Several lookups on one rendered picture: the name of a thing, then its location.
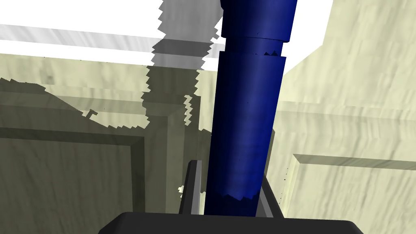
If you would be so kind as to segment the blue bar handle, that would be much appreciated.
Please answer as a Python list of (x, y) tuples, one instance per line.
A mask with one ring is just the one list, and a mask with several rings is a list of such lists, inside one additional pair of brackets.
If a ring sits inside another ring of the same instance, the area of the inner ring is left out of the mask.
[(256, 215), (298, 0), (220, 0), (223, 8), (205, 215)]

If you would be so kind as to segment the pale yellow-green panelled door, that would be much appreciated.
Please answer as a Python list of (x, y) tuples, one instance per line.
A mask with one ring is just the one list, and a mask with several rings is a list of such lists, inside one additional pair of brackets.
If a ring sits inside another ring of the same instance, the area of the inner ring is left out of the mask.
[[(416, 66), (363, 58), (283, 77), (267, 178), (288, 218), (416, 234)], [(97, 234), (176, 213), (206, 184), (217, 73), (0, 54), (0, 234)]]

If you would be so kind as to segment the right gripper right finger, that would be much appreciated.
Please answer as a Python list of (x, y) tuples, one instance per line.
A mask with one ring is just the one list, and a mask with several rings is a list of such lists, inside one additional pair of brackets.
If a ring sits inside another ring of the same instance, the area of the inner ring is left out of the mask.
[(256, 217), (284, 218), (265, 175), (263, 175)]

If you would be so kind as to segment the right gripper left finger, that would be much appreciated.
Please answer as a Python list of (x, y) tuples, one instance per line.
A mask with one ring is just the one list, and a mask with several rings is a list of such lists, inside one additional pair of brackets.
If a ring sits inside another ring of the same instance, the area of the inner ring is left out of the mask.
[(179, 214), (202, 215), (204, 203), (201, 199), (202, 161), (191, 160), (188, 163), (182, 190)]

